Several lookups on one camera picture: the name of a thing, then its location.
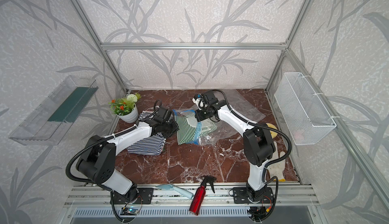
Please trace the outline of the green white striped garment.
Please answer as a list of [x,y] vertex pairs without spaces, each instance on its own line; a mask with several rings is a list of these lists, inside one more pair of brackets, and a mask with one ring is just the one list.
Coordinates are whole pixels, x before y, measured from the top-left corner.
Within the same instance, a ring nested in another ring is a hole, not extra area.
[[179,145],[200,143],[200,138],[214,132],[217,126],[209,119],[198,122],[194,113],[186,116],[175,116],[178,125],[177,142]]

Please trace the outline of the blue white striped top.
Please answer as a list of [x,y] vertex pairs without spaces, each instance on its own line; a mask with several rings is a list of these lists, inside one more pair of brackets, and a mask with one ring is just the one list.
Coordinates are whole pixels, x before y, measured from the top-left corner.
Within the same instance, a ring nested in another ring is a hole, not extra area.
[[163,152],[165,143],[166,138],[158,133],[129,146],[127,152],[129,154],[158,156]]

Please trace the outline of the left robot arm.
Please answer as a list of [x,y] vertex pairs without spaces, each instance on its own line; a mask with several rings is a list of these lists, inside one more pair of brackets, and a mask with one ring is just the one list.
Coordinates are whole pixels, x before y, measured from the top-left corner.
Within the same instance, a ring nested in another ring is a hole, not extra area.
[[66,175],[75,181],[94,183],[128,199],[135,198],[135,183],[115,169],[116,156],[131,145],[154,135],[170,138],[178,131],[173,111],[158,108],[132,127],[105,137],[90,138],[66,167]]

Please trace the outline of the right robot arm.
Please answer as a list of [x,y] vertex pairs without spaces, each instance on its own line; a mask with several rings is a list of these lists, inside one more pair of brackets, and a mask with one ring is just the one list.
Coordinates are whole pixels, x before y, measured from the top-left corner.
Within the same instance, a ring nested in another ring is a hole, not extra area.
[[198,107],[195,118],[198,122],[214,117],[236,130],[243,138],[244,154],[249,161],[250,171],[246,183],[247,199],[258,203],[266,190],[266,164],[275,152],[270,128],[237,112],[225,98],[219,100],[215,90],[196,94],[192,101]]

